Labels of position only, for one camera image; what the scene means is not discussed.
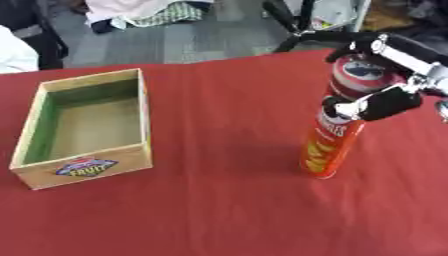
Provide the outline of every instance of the white cloth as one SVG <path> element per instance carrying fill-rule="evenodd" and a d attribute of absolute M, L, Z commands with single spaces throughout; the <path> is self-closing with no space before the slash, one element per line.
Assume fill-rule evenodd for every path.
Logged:
<path fill-rule="evenodd" d="M 36 51 L 0 25 L 0 74 L 38 70 Z"/>
<path fill-rule="evenodd" d="M 121 20 L 144 19 L 166 9 L 168 5 L 186 0 L 86 0 L 88 22 L 120 18 Z M 188 0 L 213 3 L 214 0 Z"/>

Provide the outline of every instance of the pringles can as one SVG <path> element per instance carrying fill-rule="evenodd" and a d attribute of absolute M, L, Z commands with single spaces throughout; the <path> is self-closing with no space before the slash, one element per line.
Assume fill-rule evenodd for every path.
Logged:
<path fill-rule="evenodd" d="M 352 102 L 397 81 L 396 74 L 370 63 L 363 55 L 347 55 L 333 64 L 323 101 L 332 97 Z M 336 173 L 365 125 L 363 120 L 344 119 L 329 112 L 320 107 L 300 153 L 301 168 L 323 179 Z"/>

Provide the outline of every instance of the table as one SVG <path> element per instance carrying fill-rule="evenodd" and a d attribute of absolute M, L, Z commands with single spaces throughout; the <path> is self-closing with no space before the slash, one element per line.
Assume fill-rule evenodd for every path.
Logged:
<path fill-rule="evenodd" d="M 156 167 L 38 192 L 8 171 L 38 82 L 136 65 L 0 76 L 2 255 L 448 255 L 432 100 L 369 124 L 334 178 L 299 171 L 327 54 L 137 65 Z"/>

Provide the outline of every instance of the open wooden crate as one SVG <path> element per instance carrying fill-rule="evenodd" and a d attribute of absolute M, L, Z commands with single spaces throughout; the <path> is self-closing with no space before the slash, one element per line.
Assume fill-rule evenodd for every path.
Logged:
<path fill-rule="evenodd" d="M 42 83 L 10 165 L 32 189 L 152 167 L 140 69 Z"/>

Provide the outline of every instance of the can label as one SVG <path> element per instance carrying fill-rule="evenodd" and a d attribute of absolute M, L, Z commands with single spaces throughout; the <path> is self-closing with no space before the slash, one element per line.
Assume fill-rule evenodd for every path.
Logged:
<path fill-rule="evenodd" d="M 301 166 L 317 177 L 331 177 L 363 127 L 364 121 L 332 118 L 322 108 L 302 149 Z"/>

